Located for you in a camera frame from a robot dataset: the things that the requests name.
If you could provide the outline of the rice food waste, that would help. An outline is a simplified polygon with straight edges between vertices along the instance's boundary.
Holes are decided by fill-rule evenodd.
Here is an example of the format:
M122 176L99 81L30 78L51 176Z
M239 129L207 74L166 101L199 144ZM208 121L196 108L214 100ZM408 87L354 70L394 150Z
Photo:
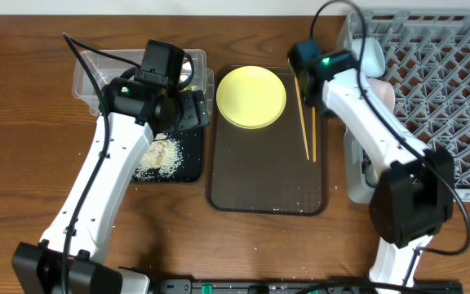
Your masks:
M157 134L137 165L132 180L170 180L183 162L180 142L167 134Z

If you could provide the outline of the light blue bowl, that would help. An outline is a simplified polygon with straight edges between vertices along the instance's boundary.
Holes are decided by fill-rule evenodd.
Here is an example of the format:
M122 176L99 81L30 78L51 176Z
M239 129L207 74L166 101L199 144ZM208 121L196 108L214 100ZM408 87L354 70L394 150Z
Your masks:
M379 41L373 37L364 39L361 71L370 78L380 78L385 72L385 59Z

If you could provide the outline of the white cup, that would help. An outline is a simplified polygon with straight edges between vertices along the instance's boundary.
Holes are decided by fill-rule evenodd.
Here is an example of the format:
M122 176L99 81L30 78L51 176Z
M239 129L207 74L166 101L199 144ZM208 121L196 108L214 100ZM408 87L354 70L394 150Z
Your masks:
M373 189L378 183L378 176L375 173L374 165L369 161L365 161L361 165L361 171L363 176L362 184L366 188Z

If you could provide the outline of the white pink bowl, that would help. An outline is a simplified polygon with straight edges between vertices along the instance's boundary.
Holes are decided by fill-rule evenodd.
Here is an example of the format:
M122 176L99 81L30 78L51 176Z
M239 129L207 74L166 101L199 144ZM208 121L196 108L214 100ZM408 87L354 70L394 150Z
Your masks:
M378 98L383 101L384 105L391 112L393 112L395 105L395 92L392 84L374 78L368 78L367 81Z

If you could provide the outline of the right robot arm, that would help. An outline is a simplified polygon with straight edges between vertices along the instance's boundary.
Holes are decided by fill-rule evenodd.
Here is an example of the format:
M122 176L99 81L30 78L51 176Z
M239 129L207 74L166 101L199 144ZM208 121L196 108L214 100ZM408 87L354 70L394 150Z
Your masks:
M452 156L429 149L394 117L352 52L323 54L308 39L287 59L303 102L340 118L371 160L377 180L367 202L380 242L369 280L377 292L414 289L422 253L453 214Z

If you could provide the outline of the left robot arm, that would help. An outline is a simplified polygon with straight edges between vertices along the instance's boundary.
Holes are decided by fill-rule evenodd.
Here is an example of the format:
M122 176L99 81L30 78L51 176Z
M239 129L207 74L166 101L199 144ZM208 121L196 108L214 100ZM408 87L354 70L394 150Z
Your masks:
M104 262L113 223L136 166L159 133L208 124L204 93L181 78L193 58L166 42L148 41L141 63L99 86L66 36L93 86L100 111L95 135L69 196L38 244L20 243L12 268L26 293L147 293L150 278Z

